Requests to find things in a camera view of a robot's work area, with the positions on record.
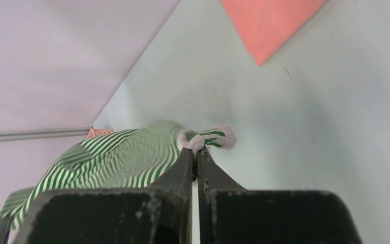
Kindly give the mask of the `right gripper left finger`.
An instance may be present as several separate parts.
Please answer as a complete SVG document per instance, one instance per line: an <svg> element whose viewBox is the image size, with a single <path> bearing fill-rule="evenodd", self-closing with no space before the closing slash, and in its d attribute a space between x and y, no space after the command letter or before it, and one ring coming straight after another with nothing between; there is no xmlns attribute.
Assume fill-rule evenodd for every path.
<svg viewBox="0 0 390 244"><path fill-rule="evenodd" d="M193 152L145 188L40 194L15 243L191 243Z"/></svg>

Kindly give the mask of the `green white striped garment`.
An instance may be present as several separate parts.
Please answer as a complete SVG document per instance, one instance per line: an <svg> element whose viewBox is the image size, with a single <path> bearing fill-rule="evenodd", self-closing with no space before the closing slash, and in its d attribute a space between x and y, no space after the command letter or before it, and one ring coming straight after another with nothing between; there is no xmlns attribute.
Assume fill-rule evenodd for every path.
<svg viewBox="0 0 390 244"><path fill-rule="evenodd" d="M63 153L35 186L10 193L0 220L10 217L11 228L17 229L33 201L48 190L144 188L164 174L184 148L196 153L205 146L232 149L236 143L227 125L196 132L170 120L86 139Z"/></svg>

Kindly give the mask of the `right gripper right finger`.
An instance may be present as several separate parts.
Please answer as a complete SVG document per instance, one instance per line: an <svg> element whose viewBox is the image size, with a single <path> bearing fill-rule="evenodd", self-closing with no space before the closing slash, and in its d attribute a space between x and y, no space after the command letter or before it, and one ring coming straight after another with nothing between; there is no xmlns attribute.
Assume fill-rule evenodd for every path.
<svg viewBox="0 0 390 244"><path fill-rule="evenodd" d="M197 154L201 243L361 243L342 199L322 190L248 190Z"/></svg>

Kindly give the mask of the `salmon pink t-shirt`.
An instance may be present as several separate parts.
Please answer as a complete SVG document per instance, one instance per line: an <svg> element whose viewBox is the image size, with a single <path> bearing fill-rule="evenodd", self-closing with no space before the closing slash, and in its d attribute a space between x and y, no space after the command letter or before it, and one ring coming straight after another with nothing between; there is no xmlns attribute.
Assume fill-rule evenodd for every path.
<svg viewBox="0 0 390 244"><path fill-rule="evenodd" d="M246 51L261 66L317 11L324 0L223 0Z"/></svg>

